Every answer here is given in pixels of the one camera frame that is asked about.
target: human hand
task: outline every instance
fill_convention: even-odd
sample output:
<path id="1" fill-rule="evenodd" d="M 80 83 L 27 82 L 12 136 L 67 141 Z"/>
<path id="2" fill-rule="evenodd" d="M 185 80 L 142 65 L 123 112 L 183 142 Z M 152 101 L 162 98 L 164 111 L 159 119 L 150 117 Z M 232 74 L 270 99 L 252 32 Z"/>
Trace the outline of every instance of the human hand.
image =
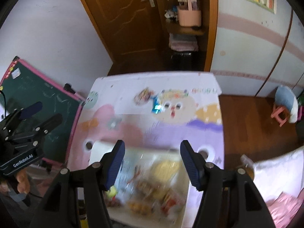
<path id="1" fill-rule="evenodd" d="M 26 170 L 23 169 L 19 171 L 16 175 L 16 179 L 18 181 L 17 190 L 19 191 L 19 193 L 28 194 L 30 191 L 30 184 L 27 178 Z M 0 193 L 6 194 L 8 191 L 9 187 L 7 186 L 7 182 L 5 180 L 2 180 L 0 184 Z"/>

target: chalkboard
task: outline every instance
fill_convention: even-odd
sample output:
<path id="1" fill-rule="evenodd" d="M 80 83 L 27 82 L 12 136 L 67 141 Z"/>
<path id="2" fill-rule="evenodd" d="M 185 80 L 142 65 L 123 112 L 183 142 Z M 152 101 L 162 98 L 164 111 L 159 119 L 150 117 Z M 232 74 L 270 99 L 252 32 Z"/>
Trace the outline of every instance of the chalkboard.
<path id="1" fill-rule="evenodd" d="M 0 90 L 6 96 L 7 110 L 26 108 L 38 101 L 43 108 L 31 119 L 23 121 L 16 132 L 32 131 L 56 113 L 60 113 L 63 122 L 46 135 L 44 153 L 46 161 L 64 163 L 77 124 L 82 100 L 48 79 L 24 60 L 15 57 L 1 83 Z"/>

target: cartoon table top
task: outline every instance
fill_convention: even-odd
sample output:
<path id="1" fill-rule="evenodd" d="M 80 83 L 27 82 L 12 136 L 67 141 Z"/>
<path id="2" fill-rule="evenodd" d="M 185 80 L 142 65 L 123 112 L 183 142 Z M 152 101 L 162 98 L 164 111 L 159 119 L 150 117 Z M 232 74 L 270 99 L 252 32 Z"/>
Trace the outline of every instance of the cartoon table top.
<path id="1" fill-rule="evenodd" d="M 223 169 L 220 94 L 211 73 L 161 72 L 98 78 L 79 118 L 68 167 L 78 170 L 88 166 L 87 142 L 122 139 L 126 147 L 179 149 L 186 139 L 195 151 L 207 152 L 206 161 Z M 183 227 L 192 227 L 201 196 L 193 186 L 189 188 Z"/>

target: basket handle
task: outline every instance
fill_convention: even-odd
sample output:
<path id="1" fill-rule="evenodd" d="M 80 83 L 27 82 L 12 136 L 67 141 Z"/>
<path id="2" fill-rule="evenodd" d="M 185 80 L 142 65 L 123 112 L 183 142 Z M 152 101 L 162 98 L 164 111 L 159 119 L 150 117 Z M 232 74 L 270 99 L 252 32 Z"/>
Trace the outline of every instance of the basket handle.
<path id="1" fill-rule="evenodd" d="M 188 0 L 188 10 L 192 11 L 192 2 L 191 2 L 191 0 Z"/>

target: blue gripper pad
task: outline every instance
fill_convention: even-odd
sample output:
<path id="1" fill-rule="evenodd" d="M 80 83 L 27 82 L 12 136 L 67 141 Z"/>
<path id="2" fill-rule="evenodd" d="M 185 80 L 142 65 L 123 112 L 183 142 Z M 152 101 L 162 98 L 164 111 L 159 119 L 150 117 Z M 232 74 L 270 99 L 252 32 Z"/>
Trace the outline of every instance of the blue gripper pad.
<path id="1" fill-rule="evenodd" d="M 186 167 L 191 184 L 197 189 L 200 188 L 200 171 L 204 173 L 203 157 L 198 157 L 200 154 L 195 153 L 187 140 L 183 140 L 180 146 L 180 155 Z"/>
<path id="2" fill-rule="evenodd" d="M 37 102 L 21 111 L 19 120 L 25 120 L 42 110 L 42 102 Z"/>
<path id="3" fill-rule="evenodd" d="M 124 141 L 118 140 L 112 150 L 112 152 L 105 154 L 108 159 L 106 160 L 106 164 L 103 165 L 106 170 L 106 182 L 105 187 L 107 190 L 110 189 L 111 186 L 114 185 L 118 171 L 120 169 L 121 163 L 124 159 L 126 152 L 126 146 Z"/>

